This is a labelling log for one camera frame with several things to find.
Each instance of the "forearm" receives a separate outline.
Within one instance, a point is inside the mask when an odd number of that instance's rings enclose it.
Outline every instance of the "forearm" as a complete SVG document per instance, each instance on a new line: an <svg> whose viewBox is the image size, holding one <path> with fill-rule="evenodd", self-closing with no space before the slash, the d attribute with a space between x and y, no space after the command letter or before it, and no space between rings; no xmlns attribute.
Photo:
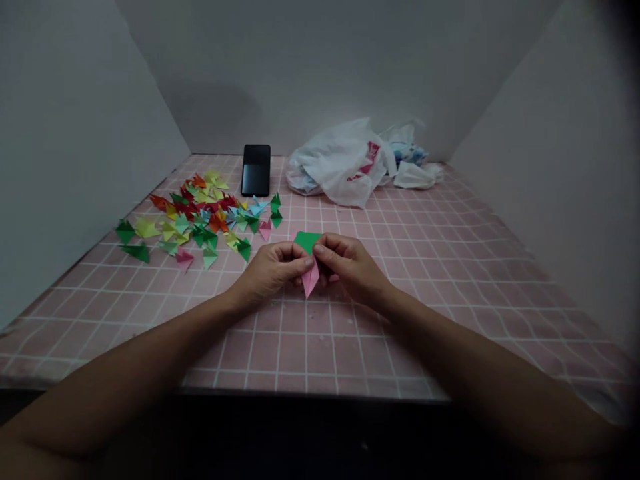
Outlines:
<svg viewBox="0 0 640 480"><path fill-rule="evenodd" d="M246 312L229 294L110 350L20 412L1 433L64 457L96 452L176 386L187 368Z"/></svg>
<svg viewBox="0 0 640 480"><path fill-rule="evenodd" d="M570 390L500 345L391 287L374 307L451 398L544 459L600 455L617 429Z"/></svg>

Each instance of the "pink tablecloth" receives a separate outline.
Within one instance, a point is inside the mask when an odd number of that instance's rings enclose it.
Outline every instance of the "pink tablecloth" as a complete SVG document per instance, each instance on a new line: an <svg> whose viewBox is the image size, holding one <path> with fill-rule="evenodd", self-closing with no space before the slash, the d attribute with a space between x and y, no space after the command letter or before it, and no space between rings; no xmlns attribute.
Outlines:
<svg viewBox="0 0 640 480"><path fill-rule="evenodd" d="M377 189L367 209L304 198L286 185L286 159L275 157L272 188L284 220L271 241L298 230L360 238L398 287L456 322L504 345L576 390L624 397L631 366L620 351L540 270L513 234L451 167L428 191ZM239 197L241 158L193 155L154 192L168 198L195 172L214 168ZM146 199L129 216L164 216ZM250 229L252 252L263 244ZM41 388L133 336L228 288L245 268L219 242L219 258L203 270L201 249L181 275L157 247L150 265L127 256L114 232L16 319L0 339L1 382ZM342 286L305 300L287 289L214 344L184 386L298 393L440 399L436 382L384 328L354 305Z"/></svg>

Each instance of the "black smartphone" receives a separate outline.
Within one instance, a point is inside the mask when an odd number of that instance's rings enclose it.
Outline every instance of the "black smartphone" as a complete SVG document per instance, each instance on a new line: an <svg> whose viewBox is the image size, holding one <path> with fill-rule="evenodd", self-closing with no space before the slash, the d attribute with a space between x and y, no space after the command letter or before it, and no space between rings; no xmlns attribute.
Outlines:
<svg viewBox="0 0 640 480"><path fill-rule="evenodd" d="M271 147L269 145L245 145L242 162L242 186L244 197L266 197L269 194L271 174Z"/></svg>

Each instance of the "pink origami paper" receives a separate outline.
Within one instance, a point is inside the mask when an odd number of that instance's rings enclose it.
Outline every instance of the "pink origami paper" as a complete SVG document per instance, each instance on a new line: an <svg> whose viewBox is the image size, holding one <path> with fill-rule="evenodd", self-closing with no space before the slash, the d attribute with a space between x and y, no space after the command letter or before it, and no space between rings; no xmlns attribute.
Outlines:
<svg viewBox="0 0 640 480"><path fill-rule="evenodd" d="M305 286L305 298L309 298L313 288L318 280L320 280L320 270L318 270L318 262L315 259L315 255L312 255L313 266L311 270L302 274L302 284Z"/></svg>
<svg viewBox="0 0 640 480"><path fill-rule="evenodd" d="M265 242L269 242L269 237L271 236L271 219L268 219L266 222L262 222L258 227L260 230L260 234L262 234L262 238L264 238Z"/></svg>
<svg viewBox="0 0 640 480"><path fill-rule="evenodd" d="M178 246L178 252L175 254L175 259L178 262L178 267L182 270L182 274L186 275L191 262L193 262L193 255L184 250L184 248Z"/></svg>

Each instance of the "left hand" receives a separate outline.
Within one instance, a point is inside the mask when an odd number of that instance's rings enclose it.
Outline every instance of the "left hand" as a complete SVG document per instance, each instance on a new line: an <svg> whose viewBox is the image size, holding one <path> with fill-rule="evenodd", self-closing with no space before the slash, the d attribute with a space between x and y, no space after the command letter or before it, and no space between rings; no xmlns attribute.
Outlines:
<svg viewBox="0 0 640 480"><path fill-rule="evenodd" d="M313 260L294 242L263 245L240 278L227 291L243 309L254 309L291 281L302 285L300 276L311 270Z"/></svg>

